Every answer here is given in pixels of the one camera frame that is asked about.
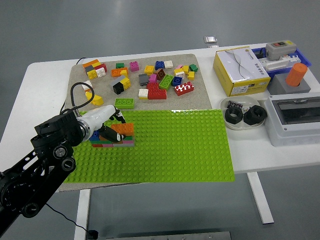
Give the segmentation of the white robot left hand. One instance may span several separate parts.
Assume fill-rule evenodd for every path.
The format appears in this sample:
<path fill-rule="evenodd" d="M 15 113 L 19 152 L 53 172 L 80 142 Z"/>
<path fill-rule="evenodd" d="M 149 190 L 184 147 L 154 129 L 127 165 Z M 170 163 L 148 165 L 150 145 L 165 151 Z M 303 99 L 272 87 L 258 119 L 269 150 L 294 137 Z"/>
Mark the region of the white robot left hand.
<path fill-rule="evenodd" d="M 88 111 L 83 116 L 77 117 L 76 119 L 82 129 L 83 142 L 87 141 L 93 135 L 94 131 L 99 131 L 100 136 L 114 143 L 121 142 L 126 138 L 125 135 L 120 134 L 112 128 L 104 125 L 107 120 L 114 119 L 122 124 L 126 123 L 123 114 L 114 105 L 106 105 L 95 108 Z"/>

